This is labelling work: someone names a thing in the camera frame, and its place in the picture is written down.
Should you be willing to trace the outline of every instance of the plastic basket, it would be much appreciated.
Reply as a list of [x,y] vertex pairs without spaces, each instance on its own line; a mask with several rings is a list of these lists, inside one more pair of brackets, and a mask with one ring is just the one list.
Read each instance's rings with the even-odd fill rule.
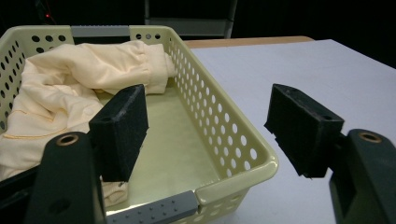
[[[198,212],[177,223],[203,223],[233,212],[250,187],[277,170],[275,152],[176,32],[163,26],[19,26],[0,39],[0,133],[21,84],[24,59],[77,36],[128,35],[163,44],[177,68],[165,94],[147,96],[148,135],[129,184],[129,199],[107,210],[193,190]],[[99,95],[105,103],[111,97]]]

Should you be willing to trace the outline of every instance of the perforated basket side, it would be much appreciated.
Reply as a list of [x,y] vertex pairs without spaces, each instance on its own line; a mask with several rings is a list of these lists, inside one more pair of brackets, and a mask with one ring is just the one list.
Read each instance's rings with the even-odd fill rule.
[[64,43],[74,44],[69,26],[17,26],[0,39],[0,133],[7,129],[7,117],[21,86],[26,58]]

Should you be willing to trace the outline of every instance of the cloth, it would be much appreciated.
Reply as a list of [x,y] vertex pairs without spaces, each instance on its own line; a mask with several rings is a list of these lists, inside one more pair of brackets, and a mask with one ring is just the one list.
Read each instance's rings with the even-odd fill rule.
[[[27,58],[7,131],[0,135],[0,181],[38,165],[56,135],[87,133],[88,122],[103,107],[94,90],[115,94],[144,84],[146,94],[164,93],[175,74],[163,45],[142,41],[61,45]],[[102,187],[106,206],[127,198],[127,184]]]

